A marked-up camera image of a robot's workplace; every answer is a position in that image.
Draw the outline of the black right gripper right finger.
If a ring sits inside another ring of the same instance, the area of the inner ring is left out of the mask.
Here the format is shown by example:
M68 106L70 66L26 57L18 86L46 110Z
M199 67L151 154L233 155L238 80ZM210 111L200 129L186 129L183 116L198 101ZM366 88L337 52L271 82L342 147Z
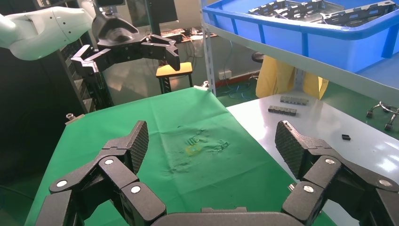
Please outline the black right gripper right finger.
M282 211L310 226L325 203L338 203L361 226L399 223L399 186L393 180L343 158L324 140L301 135L279 121L275 144L298 183Z

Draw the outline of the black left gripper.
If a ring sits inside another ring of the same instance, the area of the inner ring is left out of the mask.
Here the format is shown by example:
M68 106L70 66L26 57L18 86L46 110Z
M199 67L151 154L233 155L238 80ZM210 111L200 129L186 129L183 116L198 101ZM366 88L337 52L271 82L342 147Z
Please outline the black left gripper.
M180 70L180 58L176 42L159 35L147 38L139 33L119 14L97 15L92 23L98 49L82 46L71 61L82 78L96 75L111 67L141 58L165 61L175 71Z

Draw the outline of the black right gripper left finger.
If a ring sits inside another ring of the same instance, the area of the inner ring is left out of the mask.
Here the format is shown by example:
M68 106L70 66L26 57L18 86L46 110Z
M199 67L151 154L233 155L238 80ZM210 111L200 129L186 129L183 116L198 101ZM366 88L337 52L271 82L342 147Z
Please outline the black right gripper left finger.
M153 224L166 214L166 206L137 176L148 143L145 121L107 141L92 161L50 185L35 224L82 226L104 202L111 202L130 226Z

